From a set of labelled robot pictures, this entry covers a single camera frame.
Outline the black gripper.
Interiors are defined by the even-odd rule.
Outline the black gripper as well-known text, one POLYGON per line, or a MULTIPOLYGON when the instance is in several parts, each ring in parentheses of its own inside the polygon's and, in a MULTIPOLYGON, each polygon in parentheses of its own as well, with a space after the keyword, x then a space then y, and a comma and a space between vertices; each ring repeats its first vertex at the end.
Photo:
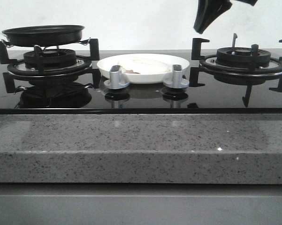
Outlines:
MULTIPOLYGON (((254 6, 258 0, 237 1, 254 6)), ((194 30, 199 34, 203 34, 209 25, 231 7, 232 3, 229 0, 199 0, 197 16, 193 26, 194 30)))

